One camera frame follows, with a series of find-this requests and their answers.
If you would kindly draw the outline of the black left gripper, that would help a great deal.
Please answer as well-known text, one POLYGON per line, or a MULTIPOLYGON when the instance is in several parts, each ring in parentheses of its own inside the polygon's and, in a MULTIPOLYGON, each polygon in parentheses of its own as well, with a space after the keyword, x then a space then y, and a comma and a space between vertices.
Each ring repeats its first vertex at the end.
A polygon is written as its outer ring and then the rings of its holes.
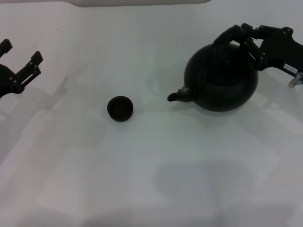
MULTIPOLYGON (((4 39, 0 43, 0 57, 7 54, 12 49, 9 39, 4 39)), ((39 69, 43 57, 39 51, 36 51, 30 61, 15 74, 8 67, 0 65, 0 97, 7 94, 21 94, 25 87, 41 74, 39 69)))

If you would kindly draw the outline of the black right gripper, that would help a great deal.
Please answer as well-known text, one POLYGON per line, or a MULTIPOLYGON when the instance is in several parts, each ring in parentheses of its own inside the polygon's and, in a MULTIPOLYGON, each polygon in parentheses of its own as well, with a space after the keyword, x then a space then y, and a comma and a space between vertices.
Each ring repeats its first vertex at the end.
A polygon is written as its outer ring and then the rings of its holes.
POLYGON ((293 39, 293 29, 270 26, 253 26, 243 23, 243 35, 246 37, 244 48, 254 58, 258 70, 277 68, 293 77, 303 71, 303 46, 293 39), (251 38, 263 40, 261 46, 251 38))

